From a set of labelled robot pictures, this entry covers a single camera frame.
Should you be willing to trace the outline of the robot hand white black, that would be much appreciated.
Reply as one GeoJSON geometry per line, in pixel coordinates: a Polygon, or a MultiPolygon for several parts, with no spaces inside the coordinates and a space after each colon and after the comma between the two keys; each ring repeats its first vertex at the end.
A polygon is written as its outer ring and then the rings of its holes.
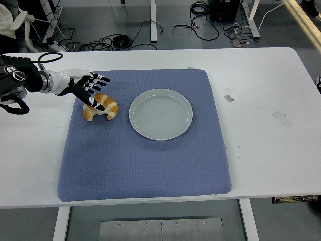
{"type": "Polygon", "coordinates": [[[95,91],[100,91],[102,86],[106,86],[110,79],[98,73],[88,70],[63,70],[60,72],[50,72],[51,93],[63,96],[68,93],[75,95],[84,104],[97,110],[104,111],[105,108],[93,97],[95,91]]]}

